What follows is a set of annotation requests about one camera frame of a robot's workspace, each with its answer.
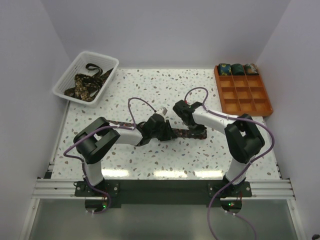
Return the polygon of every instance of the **cable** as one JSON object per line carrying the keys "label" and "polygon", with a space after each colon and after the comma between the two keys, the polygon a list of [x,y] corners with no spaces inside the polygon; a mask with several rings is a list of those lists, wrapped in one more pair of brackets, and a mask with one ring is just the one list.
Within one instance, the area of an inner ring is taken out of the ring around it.
{"label": "cable", "polygon": [[87,177],[87,173],[86,173],[86,169],[85,169],[85,160],[83,160],[81,157],[79,156],[76,156],[76,155],[69,155],[68,153],[73,149],[75,148],[76,146],[78,146],[80,143],[82,143],[83,141],[85,141],[86,139],[92,137],[93,135],[95,135],[96,133],[102,131],[102,130],[106,130],[106,129],[125,129],[125,130],[130,130],[130,131],[133,131],[134,129],[136,129],[137,127],[137,124],[136,124],[136,120],[135,120],[135,117],[134,115],[132,114],[132,111],[131,111],[131,106],[130,106],[130,101],[133,100],[133,99],[137,99],[137,100],[140,100],[144,103],[146,103],[147,105],[149,105],[150,108],[152,108],[152,110],[154,112],[156,112],[156,110],[154,109],[154,107],[152,107],[147,101],[143,100],[142,98],[139,98],[139,97],[132,97],[132,98],[129,98],[128,99],[128,110],[129,110],[129,113],[132,117],[132,121],[133,121],[133,128],[131,127],[127,127],[127,126],[103,126],[103,127],[100,127],[98,129],[96,129],[95,131],[89,133],[87,136],[85,136],[84,138],[80,139],[79,141],[77,141],[75,144],[71,145],[67,150],[64,151],[63,153],[63,156],[67,157],[67,158],[73,158],[73,159],[78,159],[81,161],[81,164],[82,164],[82,171],[83,171],[83,174],[84,174],[84,179],[86,181],[86,184],[89,186],[89,188],[91,188],[92,190],[94,190],[95,192],[97,193],[101,193],[105,196],[107,196],[108,200],[109,200],[109,203],[107,204],[107,206],[101,210],[101,211],[97,211],[97,212],[93,212],[93,214],[101,214],[101,213],[104,213],[106,210],[108,210],[111,206],[111,196],[105,192],[105,191],[102,191],[102,190],[99,190],[97,188],[95,188],[94,186],[91,185],[91,183],[89,182],[89,179]]}
{"label": "cable", "polygon": [[[248,168],[250,167],[250,165],[251,165],[253,162],[255,162],[255,161],[258,160],[259,158],[265,156],[266,154],[268,154],[268,153],[272,150],[272,148],[275,146],[275,136],[274,136],[273,133],[270,131],[270,129],[268,129],[265,125],[263,125],[263,124],[260,123],[260,122],[257,122],[257,121],[251,120],[251,119],[247,119],[247,118],[227,117],[227,116],[225,116],[225,115],[222,115],[222,114],[219,114],[219,113],[216,113],[216,112],[213,112],[213,111],[207,109],[207,107],[205,106],[205,103],[206,103],[206,100],[207,100],[207,98],[208,98],[208,96],[209,96],[209,91],[208,91],[205,87],[199,86],[199,87],[195,87],[195,88],[191,89],[191,90],[188,91],[187,94],[185,95],[184,101],[187,100],[188,94],[191,93],[192,91],[196,90],[196,89],[203,89],[203,90],[205,90],[206,96],[205,96],[205,98],[204,98],[204,100],[203,100],[203,102],[202,102],[202,107],[203,107],[208,113],[210,113],[210,114],[212,114],[212,115],[215,115],[215,116],[217,116],[217,117],[220,117],[220,118],[224,118],[224,119],[227,119],[227,118],[228,118],[228,119],[234,120],[234,121],[244,121],[244,122],[256,124],[256,125],[262,127],[263,129],[265,129],[265,130],[269,133],[269,135],[270,135],[270,137],[271,137],[271,146],[268,148],[268,150],[266,150],[264,153],[256,156],[256,157],[255,157],[254,159],[252,159],[251,161],[249,161],[248,164],[247,164],[247,166],[239,173],[239,175],[237,175],[233,180],[231,180],[228,184],[226,184],[225,186],[223,186],[220,190],[218,190],[218,191],[213,195],[213,197],[212,197],[212,199],[211,199],[211,201],[210,201],[210,203],[209,203],[209,206],[208,206],[208,211],[207,211],[206,217],[207,217],[207,222],[208,222],[208,226],[209,226],[209,229],[210,229],[211,234],[213,235],[213,237],[214,237],[216,240],[219,240],[218,237],[217,237],[217,235],[215,234],[212,226],[211,226],[211,221],[210,221],[210,209],[211,209],[211,206],[212,206],[215,198],[216,198],[224,189],[226,189],[227,187],[229,187],[234,181],[236,181],[238,178],[240,178],[240,177],[248,170]],[[257,240],[257,231],[256,231],[256,229],[254,228],[254,226],[253,226],[251,223],[249,223],[244,217],[242,217],[242,216],[240,216],[240,215],[237,215],[237,214],[236,214],[236,216],[237,216],[238,218],[243,219],[245,222],[247,222],[247,223],[250,225],[250,227],[252,228],[253,233],[254,233],[254,239]]]}

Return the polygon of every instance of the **green rolled cloth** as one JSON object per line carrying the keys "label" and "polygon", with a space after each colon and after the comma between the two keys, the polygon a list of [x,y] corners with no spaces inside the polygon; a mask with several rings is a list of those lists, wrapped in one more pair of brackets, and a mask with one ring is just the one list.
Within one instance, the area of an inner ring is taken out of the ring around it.
{"label": "green rolled cloth", "polygon": [[242,66],[239,63],[231,65],[231,72],[232,72],[232,75],[234,75],[234,76],[243,76],[243,75],[245,75],[244,66]]}
{"label": "green rolled cloth", "polygon": [[244,65],[244,70],[247,75],[259,75],[258,68],[253,63],[247,63]]}
{"label": "green rolled cloth", "polygon": [[231,75],[231,65],[227,63],[220,63],[218,65],[218,73],[220,76],[229,76]]}

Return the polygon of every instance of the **white plastic basket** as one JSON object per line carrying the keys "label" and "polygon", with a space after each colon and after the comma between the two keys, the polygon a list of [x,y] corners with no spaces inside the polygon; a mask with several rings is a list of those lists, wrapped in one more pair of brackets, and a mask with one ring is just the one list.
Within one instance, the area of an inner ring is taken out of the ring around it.
{"label": "white plastic basket", "polygon": [[[110,73],[109,77],[103,84],[102,88],[100,89],[97,96],[95,96],[93,101],[83,101],[80,99],[76,99],[74,97],[66,96],[65,90],[69,88],[73,88],[75,84],[75,75],[76,74],[86,74],[92,76],[93,73],[89,72],[86,69],[87,64],[95,64],[98,65],[100,68],[102,68],[103,73],[113,68],[112,72]],[[56,83],[54,88],[52,89],[53,93],[63,99],[67,99],[72,102],[76,102],[79,104],[86,105],[88,107],[96,107],[99,101],[101,100],[101,97],[107,90],[107,87],[110,85],[112,80],[114,79],[116,69],[119,65],[119,60],[110,56],[102,55],[95,52],[89,52],[89,51],[83,51],[81,52],[75,60],[71,63],[71,65],[68,67],[68,69],[64,72],[62,77],[59,79],[59,81]]]}

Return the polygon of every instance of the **table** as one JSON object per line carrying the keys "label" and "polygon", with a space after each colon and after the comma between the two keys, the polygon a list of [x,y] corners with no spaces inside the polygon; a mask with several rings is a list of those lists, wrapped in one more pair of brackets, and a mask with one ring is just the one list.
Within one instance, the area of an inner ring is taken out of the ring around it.
{"label": "table", "polygon": [[[172,107],[194,87],[209,90],[206,105],[221,111],[221,104],[213,69],[118,69],[115,77],[96,108],[71,102],[68,107],[62,133],[54,155],[51,179],[81,179],[83,172],[79,160],[66,158],[63,152],[73,144],[75,135],[98,117],[108,120],[131,122],[128,98],[139,97],[154,108],[166,107],[166,114],[173,128],[187,129]],[[202,102],[204,91],[196,90],[188,96],[188,102]],[[138,100],[131,102],[137,123],[146,121],[153,113]],[[262,117],[253,117],[264,123]],[[265,151],[270,146],[267,133],[260,127],[265,139]],[[70,153],[79,155],[76,150]],[[222,179],[231,162],[225,136],[214,129],[207,130],[207,139],[183,139],[134,147],[116,144],[102,161],[102,174],[106,179]],[[280,179],[274,152],[257,160],[247,172],[248,180]]]}

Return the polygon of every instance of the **gray floor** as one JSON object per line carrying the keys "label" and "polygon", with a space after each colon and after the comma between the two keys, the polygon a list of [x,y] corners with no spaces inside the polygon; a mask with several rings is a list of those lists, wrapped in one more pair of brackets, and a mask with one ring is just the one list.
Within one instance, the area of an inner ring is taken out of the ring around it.
{"label": "gray floor", "polygon": [[[297,240],[287,201],[247,200],[240,214],[255,226],[259,240]],[[220,240],[253,240],[241,219],[212,208]],[[209,240],[202,205],[123,205],[93,217],[83,200],[42,200],[31,240]]]}

